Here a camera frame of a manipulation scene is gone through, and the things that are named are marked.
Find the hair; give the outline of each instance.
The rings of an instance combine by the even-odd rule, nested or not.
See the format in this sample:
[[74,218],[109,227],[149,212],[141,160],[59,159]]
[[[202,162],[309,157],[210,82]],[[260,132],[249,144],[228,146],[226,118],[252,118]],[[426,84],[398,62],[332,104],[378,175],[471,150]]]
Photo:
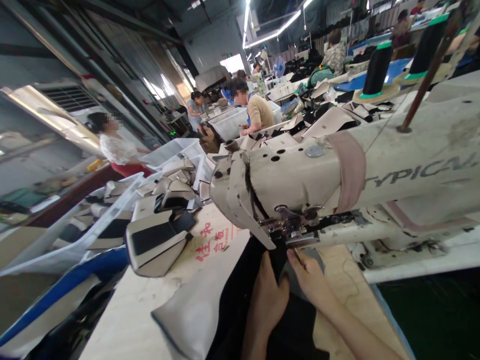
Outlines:
[[247,78],[247,73],[240,69],[236,72],[236,77],[245,80]]
[[240,77],[235,77],[230,81],[230,96],[231,97],[236,97],[238,96],[239,93],[247,93],[249,91],[249,86],[247,85],[247,82],[240,78]]
[[85,125],[94,134],[103,133],[105,131],[104,125],[109,123],[109,117],[104,112],[94,112],[86,117],[88,122]]
[[190,97],[193,101],[195,101],[195,99],[198,99],[198,98],[202,97],[202,93],[200,91],[194,91],[194,92],[191,93]]
[[342,32],[340,29],[335,29],[330,31],[330,34],[328,35],[328,42],[332,45],[337,45],[342,38]]
[[400,11],[400,13],[398,14],[398,17],[396,18],[397,21],[401,21],[403,19],[406,19],[407,16],[409,16],[409,12],[405,9],[405,10],[402,10]]

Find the sewing machine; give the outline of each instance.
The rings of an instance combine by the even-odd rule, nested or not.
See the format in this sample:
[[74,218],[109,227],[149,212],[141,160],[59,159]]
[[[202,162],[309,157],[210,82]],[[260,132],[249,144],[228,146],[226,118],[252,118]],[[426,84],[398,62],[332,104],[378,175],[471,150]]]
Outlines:
[[267,249],[358,243],[370,269],[445,256],[445,240],[480,223],[479,80],[438,84],[408,133],[397,112],[280,150],[233,144],[211,198]]

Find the black thread spool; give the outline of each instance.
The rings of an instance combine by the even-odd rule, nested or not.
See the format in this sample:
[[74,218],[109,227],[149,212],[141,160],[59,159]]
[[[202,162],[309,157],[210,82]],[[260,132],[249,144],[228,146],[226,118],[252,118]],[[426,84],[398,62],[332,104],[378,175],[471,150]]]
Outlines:
[[410,71],[404,77],[405,80],[423,78],[427,74],[430,63],[434,59],[440,41],[444,36],[448,18],[449,14],[445,14],[432,19],[423,31]]
[[385,76],[389,70],[390,60],[394,54],[391,41],[378,44],[371,53],[368,70],[366,71],[365,85],[363,86],[361,99],[370,99],[380,96],[384,87]]

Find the work table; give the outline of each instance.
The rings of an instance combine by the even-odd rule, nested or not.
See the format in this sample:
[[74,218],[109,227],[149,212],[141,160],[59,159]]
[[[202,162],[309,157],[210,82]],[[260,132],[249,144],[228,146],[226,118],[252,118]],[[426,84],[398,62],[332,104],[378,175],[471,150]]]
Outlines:
[[[228,251],[236,237],[249,237],[228,221],[214,204],[196,215],[192,241],[165,277],[146,278],[129,267],[89,339],[80,360],[172,359],[166,339],[152,320],[152,310],[163,305],[175,291],[189,282],[212,257]],[[362,272],[344,245],[319,250],[325,275],[338,299],[371,331],[403,359],[407,353],[377,302]],[[353,359],[338,333],[317,313],[313,340],[330,359]]]

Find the white blouse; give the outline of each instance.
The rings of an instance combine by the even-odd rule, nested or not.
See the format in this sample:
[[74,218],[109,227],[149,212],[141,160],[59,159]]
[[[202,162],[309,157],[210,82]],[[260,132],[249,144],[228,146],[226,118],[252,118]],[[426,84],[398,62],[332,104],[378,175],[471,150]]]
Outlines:
[[130,160],[140,158],[132,142],[114,136],[100,135],[100,150],[109,162],[118,165],[126,165]]

